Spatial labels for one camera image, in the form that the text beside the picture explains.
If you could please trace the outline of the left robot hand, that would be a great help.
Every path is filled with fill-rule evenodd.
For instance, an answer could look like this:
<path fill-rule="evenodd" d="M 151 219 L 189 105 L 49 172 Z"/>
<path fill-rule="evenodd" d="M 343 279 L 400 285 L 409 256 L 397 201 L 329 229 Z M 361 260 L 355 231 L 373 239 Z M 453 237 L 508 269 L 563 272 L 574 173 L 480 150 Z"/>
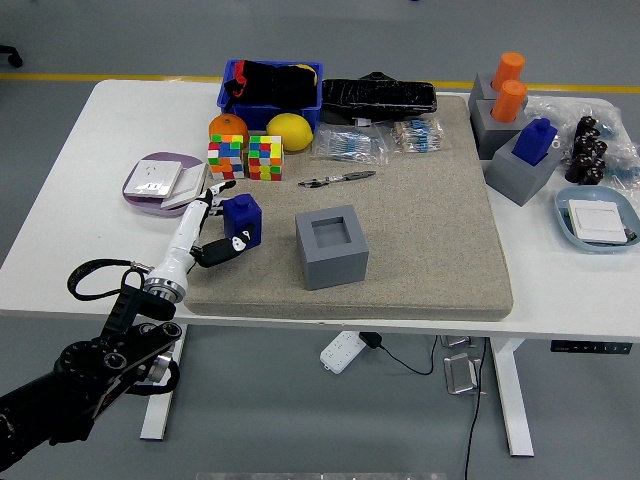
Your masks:
<path fill-rule="evenodd" d="M 204 190 L 186 208 L 165 254 L 144 283 L 144 289 L 180 301 L 187 292 L 187 274 L 198 264 L 209 268 L 229 261 L 261 242 L 262 210 L 249 194 L 222 198 L 220 193 L 236 185 L 225 180 Z M 211 215 L 224 218 L 225 237 L 201 245 L 200 233 Z"/>

